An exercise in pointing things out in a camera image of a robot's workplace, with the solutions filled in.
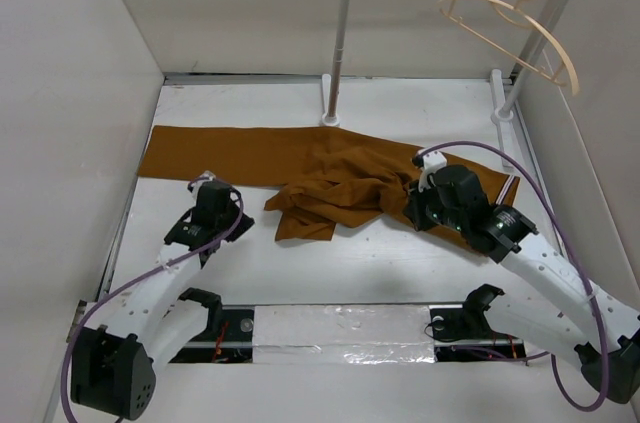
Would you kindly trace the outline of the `brown trousers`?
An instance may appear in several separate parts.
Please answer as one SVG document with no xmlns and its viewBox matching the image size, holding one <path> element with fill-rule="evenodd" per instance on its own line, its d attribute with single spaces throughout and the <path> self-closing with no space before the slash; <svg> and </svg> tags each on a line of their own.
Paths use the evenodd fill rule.
<svg viewBox="0 0 640 423">
<path fill-rule="evenodd" d="M 156 126 L 138 174 L 192 180 L 205 171 L 236 186 L 275 187 L 264 208 L 278 211 L 278 241 L 329 241 L 337 226 L 381 215 L 402 225 L 407 191 L 420 176 L 417 147 L 340 128 Z"/>
</svg>

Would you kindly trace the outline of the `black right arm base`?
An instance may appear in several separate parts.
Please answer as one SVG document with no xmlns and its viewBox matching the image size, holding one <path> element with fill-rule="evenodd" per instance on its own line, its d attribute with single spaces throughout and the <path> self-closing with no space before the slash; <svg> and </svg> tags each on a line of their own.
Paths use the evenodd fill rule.
<svg viewBox="0 0 640 423">
<path fill-rule="evenodd" d="M 461 304 L 431 305 L 429 315 L 424 333 L 433 341 L 438 363 L 515 360 L 527 356 L 521 339 L 467 322 Z"/>
</svg>

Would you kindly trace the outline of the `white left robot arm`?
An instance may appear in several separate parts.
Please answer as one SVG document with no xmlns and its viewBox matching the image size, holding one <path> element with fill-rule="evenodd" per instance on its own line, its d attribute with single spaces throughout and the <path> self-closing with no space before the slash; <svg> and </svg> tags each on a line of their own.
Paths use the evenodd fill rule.
<svg viewBox="0 0 640 423">
<path fill-rule="evenodd" d="M 240 191 L 204 173 L 190 182 L 195 203 L 171 227 L 151 270 L 89 308 L 73 331 L 60 375 L 67 421 L 72 407 L 135 421 L 157 377 L 191 340 L 221 341 L 228 332 L 221 297 L 194 286 L 223 243 L 250 230 Z"/>
</svg>

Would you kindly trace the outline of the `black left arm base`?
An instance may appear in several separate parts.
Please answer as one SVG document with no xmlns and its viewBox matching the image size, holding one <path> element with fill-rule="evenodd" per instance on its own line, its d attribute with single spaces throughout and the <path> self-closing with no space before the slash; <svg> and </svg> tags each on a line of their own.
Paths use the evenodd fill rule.
<svg viewBox="0 0 640 423">
<path fill-rule="evenodd" d="M 229 306 L 215 335 L 196 336 L 171 360 L 174 364 L 242 364 L 253 361 L 255 308 Z"/>
</svg>

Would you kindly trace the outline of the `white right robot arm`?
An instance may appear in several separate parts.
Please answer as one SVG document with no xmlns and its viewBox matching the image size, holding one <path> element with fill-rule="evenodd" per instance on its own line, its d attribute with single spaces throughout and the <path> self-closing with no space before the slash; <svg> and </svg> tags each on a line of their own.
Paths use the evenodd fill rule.
<svg viewBox="0 0 640 423">
<path fill-rule="evenodd" d="M 530 284 L 557 315 L 521 304 L 484 284 L 463 303 L 462 324 L 473 336 L 509 333 L 571 363 L 596 391 L 625 404 L 639 389 L 639 313 L 561 256 L 515 208 L 492 204 L 478 176 L 434 151 L 417 156 L 422 173 L 409 186 L 405 216 L 418 231 L 447 227 L 474 251 Z"/>
</svg>

